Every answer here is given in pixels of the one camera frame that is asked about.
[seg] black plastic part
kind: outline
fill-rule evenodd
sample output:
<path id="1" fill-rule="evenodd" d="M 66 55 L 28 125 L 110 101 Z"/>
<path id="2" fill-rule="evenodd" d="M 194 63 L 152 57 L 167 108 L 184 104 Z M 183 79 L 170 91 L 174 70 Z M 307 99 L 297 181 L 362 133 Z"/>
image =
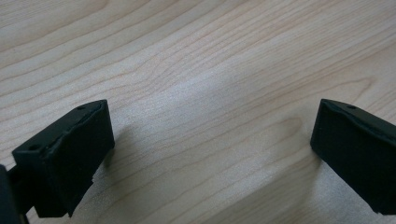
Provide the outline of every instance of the black plastic part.
<path id="1" fill-rule="evenodd" d="M 396 214 L 396 127 L 354 105 L 322 100 L 313 150 L 371 208 Z"/>
<path id="2" fill-rule="evenodd" d="M 14 198 L 14 191 L 7 175 L 6 167 L 0 165 L 0 221 L 9 224 L 28 223 L 21 214 Z"/>
<path id="3" fill-rule="evenodd" d="M 72 216 L 114 144 L 106 100 L 81 105 L 53 122 L 12 152 L 17 165 L 8 179 L 1 176 L 10 214 L 17 210 L 24 216 L 34 206 L 39 217 Z"/>

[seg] screw hole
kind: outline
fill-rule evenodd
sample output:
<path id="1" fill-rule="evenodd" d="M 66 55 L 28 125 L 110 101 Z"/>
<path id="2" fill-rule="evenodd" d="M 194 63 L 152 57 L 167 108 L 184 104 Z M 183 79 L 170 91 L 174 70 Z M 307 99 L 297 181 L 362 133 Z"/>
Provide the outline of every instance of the screw hole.
<path id="1" fill-rule="evenodd" d="M 29 147 L 29 150 L 30 150 L 30 151 L 34 151 L 34 150 L 37 150 L 37 149 L 39 149 L 39 148 L 40 148 L 40 145 L 39 145 L 39 144 L 36 144 L 36 145 L 30 146 L 30 147 Z"/>

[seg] light wood surface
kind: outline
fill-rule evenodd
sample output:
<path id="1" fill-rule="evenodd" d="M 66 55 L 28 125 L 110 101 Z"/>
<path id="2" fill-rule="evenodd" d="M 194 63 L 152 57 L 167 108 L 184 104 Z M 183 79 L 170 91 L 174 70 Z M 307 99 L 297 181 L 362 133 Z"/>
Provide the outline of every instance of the light wood surface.
<path id="1" fill-rule="evenodd" d="M 32 223 L 396 223 L 309 146 L 321 98 L 395 124 L 395 73 L 394 0 L 2 0 L 0 162 L 107 99 L 114 152 Z"/>

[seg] black plastic block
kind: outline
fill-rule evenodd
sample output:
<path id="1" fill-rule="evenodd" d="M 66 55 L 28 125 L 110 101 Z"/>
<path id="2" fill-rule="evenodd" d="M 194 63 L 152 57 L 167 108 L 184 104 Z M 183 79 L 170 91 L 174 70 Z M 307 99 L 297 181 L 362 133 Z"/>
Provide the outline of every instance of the black plastic block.
<path id="1" fill-rule="evenodd" d="M 396 214 L 396 127 L 354 105 L 320 103 L 313 150 L 384 215 Z"/>
<path id="2" fill-rule="evenodd" d="M 107 101 L 102 100 L 73 109 L 12 154 L 21 178 L 30 183 L 38 215 L 62 217 L 73 214 L 113 147 Z"/>

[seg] wooden table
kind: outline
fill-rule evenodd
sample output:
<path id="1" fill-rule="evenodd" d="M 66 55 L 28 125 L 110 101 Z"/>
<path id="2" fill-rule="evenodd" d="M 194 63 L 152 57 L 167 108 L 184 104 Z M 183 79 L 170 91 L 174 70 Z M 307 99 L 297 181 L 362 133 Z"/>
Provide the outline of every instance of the wooden table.
<path id="1" fill-rule="evenodd" d="M 107 99 L 116 148 L 73 217 L 396 223 L 312 152 L 321 98 L 396 123 L 396 1 L 3 0 L 0 162 Z"/>

